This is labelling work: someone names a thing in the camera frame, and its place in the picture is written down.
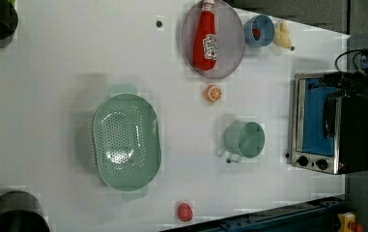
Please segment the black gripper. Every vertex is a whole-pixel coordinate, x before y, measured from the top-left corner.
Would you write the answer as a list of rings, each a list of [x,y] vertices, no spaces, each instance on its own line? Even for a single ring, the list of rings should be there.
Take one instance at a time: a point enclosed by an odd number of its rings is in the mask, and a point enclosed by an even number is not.
[[[350,93],[368,95],[368,74],[365,72],[332,72],[323,76],[324,86],[336,87]]]

